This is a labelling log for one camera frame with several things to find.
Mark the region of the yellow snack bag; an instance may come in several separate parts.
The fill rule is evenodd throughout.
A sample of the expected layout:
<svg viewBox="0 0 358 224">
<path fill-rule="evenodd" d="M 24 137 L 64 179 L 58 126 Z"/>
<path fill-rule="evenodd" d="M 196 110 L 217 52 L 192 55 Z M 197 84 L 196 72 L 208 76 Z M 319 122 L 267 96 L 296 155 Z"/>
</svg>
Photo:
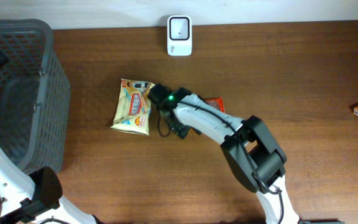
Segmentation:
<svg viewBox="0 0 358 224">
<path fill-rule="evenodd" d="M 121 79 L 119 100 L 111 129 L 149 135 L 152 103 L 148 94 L 153 86 L 151 82 Z"/>
</svg>

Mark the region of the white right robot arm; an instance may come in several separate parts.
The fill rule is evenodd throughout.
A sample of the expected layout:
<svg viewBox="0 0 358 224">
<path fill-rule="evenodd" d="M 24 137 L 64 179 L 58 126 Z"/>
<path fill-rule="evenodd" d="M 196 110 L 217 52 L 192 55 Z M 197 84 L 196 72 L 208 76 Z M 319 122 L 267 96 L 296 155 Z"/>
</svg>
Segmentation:
<svg viewBox="0 0 358 224">
<path fill-rule="evenodd" d="M 158 84 L 148 98 L 179 138 L 194 130 L 219 144 L 234 177 L 257 195 L 266 223 L 301 223 L 285 186 L 287 156 L 260 118 L 231 116 L 185 88 Z"/>
</svg>

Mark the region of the red Hacks candy bag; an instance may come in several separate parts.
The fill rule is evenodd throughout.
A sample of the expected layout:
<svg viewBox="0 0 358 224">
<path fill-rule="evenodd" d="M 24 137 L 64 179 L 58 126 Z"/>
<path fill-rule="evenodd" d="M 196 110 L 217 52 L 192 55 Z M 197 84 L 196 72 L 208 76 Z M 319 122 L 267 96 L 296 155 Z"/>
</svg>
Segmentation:
<svg viewBox="0 0 358 224">
<path fill-rule="evenodd" d="M 208 98 L 208 99 L 205 99 L 205 102 L 207 104 L 209 104 L 210 106 L 216 108 L 217 110 L 222 111 L 223 113 L 225 112 L 223 99 L 221 97 Z"/>
</svg>

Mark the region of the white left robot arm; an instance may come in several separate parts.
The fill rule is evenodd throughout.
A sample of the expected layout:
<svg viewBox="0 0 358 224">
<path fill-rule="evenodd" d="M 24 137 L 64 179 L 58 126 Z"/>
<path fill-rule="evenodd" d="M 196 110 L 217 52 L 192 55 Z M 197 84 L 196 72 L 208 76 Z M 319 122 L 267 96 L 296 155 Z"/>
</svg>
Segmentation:
<svg viewBox="0 0 358 224">
<path fill-rule="evenodd" d="M 0 29 L 0 223 L 97 223 L 63 194 L 70 83 L 49 30 Z"/>
</svg>

